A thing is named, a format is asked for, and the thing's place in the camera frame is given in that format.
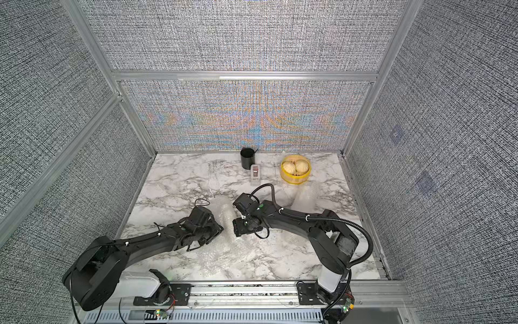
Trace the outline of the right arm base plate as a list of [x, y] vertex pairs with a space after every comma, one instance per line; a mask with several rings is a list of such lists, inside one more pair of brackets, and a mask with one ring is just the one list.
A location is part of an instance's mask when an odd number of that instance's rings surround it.
[[340, 282], [332, 293], [321, 288], [316, 282], [299, 281], [295, 286], [300, 305], [330, 305], [336, 300], [338, 305], [344, 305], [346, 302], [354, 301], [352, 291], [346, 288], [345, 282]]

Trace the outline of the small white ribbed vase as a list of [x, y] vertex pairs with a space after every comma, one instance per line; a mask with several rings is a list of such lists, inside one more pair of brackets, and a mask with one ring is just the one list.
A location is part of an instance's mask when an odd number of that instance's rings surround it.
[[233, 220], [237, 218], [235, 207], [230, 198], [216, 196], [214, 198], [214, 216], [223, 231], [217, 238], [217, 244], [224, 251], [237, 248], [244, 243], [242, 238], [238, 238], [233, 231]]

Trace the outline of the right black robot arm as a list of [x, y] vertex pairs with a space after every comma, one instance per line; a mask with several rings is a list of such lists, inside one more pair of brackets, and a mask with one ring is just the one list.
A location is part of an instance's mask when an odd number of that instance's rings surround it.
[[360, 240], [351, 228], [362, 233], [364, 230], [339, 218], [331, 210], [302, 213], [281, 207], [273, 201], [260, 202], [246, 193], [241, 194], [233, 206], [241, 213], [240, 218], [233, 220], [233, 231], [237, 237], [256, 234], [263, 229], [278, 229], [309, 240], [322, 264], [317, 284], [327, 294], [334, 294], [349, 270], [371, 254], [369, 248], [366, 255], [354, 259]]

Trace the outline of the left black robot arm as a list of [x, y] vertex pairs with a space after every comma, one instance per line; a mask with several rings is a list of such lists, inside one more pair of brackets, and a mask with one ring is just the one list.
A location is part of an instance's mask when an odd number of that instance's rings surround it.
[[122, 273], [129, 266], [162, 253], [182, 248], [190, 252], [195, 242], [203, 247], [223, 231], [224, 227], [217, 223], [209, 209], [196, 206], [189, 216], [176, 223], [160, 225], [156, 232], [118, 240], [101, 236], [63, 274], [62, 282], [85, 311], [94, 310], [114, 297], [118, 286], [129, 290], [120, 294], [122, 298], [134, 296], [155, 305], [171, 304], [173, 291], [160, 271], [148, 271], [151, 285], [122, 279]]

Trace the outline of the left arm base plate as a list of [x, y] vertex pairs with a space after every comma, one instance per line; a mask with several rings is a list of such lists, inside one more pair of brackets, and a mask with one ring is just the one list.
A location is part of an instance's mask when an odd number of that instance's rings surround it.
[[187, 306], [192, 285], [189, 283], [161, 285], [159, 289], [148, 298], [135, 297], [134, 306]]

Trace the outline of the tall white ribbed vase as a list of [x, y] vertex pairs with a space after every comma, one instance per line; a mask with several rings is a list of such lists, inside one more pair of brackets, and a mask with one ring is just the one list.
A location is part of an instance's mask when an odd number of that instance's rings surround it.
[[319, 205], [321, 192], [320, 182], [311, 181], [299, 185], [290, 209], [301, 213], [321, 213], [323, 211]]

